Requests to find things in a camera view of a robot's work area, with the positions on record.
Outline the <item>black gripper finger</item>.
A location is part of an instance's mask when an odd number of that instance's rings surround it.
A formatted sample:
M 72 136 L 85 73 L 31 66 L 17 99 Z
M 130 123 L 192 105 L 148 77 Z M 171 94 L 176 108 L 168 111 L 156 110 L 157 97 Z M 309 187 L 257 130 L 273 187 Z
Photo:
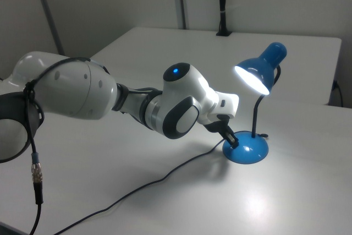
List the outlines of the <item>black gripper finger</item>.
M 219 133 L 232 149 L 236 148 L 236 136 L 230 127 L 222 128 Z
M 229 120 L 230 120 L 230 118 L 229 118 L 229 116 L 228 115 L 226 115 L 226 114 L 218 114 L 217 115 L 217 118 L 219 119 L 219 121 L 218 121 L 218 132 L 222 129 L 222 128 L 226 128 L 226 127 L 230 127 L 229 125 L 228 125 L 228 123 L 229 123 Z

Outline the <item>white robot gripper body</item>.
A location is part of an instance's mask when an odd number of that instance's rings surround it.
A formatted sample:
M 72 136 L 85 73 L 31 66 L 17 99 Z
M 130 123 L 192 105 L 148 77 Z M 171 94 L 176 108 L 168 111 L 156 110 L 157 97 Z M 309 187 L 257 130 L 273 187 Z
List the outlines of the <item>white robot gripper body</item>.
M 219 119 L 217 118 L 217 115 L 226 114 L 229 116 L 230 120 L 234 119 L 239 105 L 238 95 L 218 91 L 215 93 L 218 99 L 206 114 L 207 119 L 205 128 L 211 133 L 218 133 Z

